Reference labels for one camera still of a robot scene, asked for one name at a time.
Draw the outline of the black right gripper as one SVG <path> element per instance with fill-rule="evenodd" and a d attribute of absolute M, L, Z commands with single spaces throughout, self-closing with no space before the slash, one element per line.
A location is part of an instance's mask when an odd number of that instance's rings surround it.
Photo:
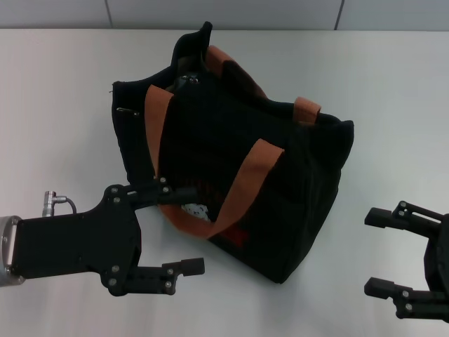
<path fill-rule="evenodd" d="M 399 319 L 448 318 L 448 214 L 443 215 L 400 201 L 393 211 L 371 208 L 365 225 L 405 230 L 429 239 L 424 254 L 424 274 L 431 291 L 416 291 L 371 277 L 364 293 L 393 300 Z"/>

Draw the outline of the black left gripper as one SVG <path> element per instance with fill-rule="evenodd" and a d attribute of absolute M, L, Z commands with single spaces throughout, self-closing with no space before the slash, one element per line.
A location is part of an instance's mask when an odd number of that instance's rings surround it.
<path fill-rule="evenodd" d="M 204 258 L 137 267 L 141 231 L 135 211 L 198 200 L 195 187 L 172 188 L 165 178 L 156 178 L 140 185 L 109 186 L 100 203 L 83 213 L 21 220 L 12 272 L 25 279 L 95 272 L 113 296 L 124 296 L 134 269 L 131 293 L 174 294 L 180 275 L 204 274 Z"/>

